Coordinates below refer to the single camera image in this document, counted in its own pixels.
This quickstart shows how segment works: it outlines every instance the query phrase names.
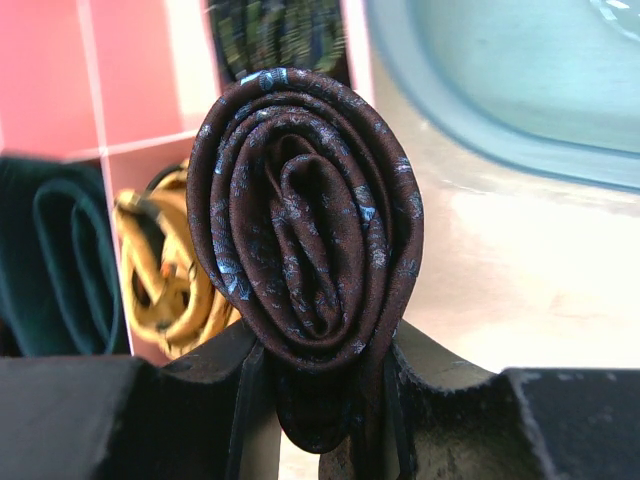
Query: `dark brown patterned tie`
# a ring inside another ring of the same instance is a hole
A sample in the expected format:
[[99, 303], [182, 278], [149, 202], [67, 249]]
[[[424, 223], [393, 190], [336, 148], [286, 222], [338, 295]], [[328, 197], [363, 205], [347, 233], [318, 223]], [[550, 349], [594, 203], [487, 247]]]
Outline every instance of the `dark brown patterned tie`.
[[387, 124], [327, 76], [251, 75], [198, 133], [187, 205], [203, 268], [276, 359], [287, 435], [324, 453], [350, 434], [373, 454], [382, 361], [423, 236], [418, 185]]

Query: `rolled green tie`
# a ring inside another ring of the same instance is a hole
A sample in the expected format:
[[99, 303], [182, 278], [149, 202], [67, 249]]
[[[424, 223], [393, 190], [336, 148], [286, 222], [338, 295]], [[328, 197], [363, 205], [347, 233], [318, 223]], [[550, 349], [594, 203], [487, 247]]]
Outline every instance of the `rolled green tie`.
[[345, 55], [338, 0], [210, 0], [209, 11], [233, 81], [274, 67], [331, 75]]
[[127, 353], [101, 172], [0, 157], [0, 317], [25, 356]]

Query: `necktie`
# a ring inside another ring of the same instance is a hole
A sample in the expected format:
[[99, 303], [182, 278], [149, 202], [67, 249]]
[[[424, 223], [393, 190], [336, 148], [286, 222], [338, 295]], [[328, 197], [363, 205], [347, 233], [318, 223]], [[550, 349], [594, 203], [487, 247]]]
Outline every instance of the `necktie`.
[[219, 60], [232, 81], [295, 66], [348, 83], [338, 0], [211, 0], [209, 5]]
[[128, 352], [99, 168], [0, 158], [0, 316], [25, 356]]
[[324, 453], [350, 434], [374, 454], [382, 361], [423, 235], [387, 124], [330, 77], [262, 71], [213, 105], [187, 183], [196, 253], [274, 358], [287, 435]]
[[121, 284], [129, 325], [178, 358], [240, 318], [198, 263], [187, 224], [186, 164], [147, 191], [119, 192], [113, 216], [122, 242]]

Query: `yellow necktie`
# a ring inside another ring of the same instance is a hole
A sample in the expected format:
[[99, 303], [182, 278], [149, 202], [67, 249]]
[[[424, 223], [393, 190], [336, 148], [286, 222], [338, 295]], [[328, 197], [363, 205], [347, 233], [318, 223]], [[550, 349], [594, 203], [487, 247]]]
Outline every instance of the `yellow necktie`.
[[129, 325], [170, 359], [240, 318], [196, 258], [187, 222], [186, 166], [185, 161], [152, 190], [122, 190], [113, 211]]

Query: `light blue container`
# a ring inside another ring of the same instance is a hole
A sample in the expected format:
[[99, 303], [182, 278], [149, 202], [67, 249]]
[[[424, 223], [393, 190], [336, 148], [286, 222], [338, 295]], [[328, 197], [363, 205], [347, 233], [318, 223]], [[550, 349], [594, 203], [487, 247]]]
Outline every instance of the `light blue container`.
[[640, 0], [368, 0], [396, 82], [463, 145], [640, 190]]

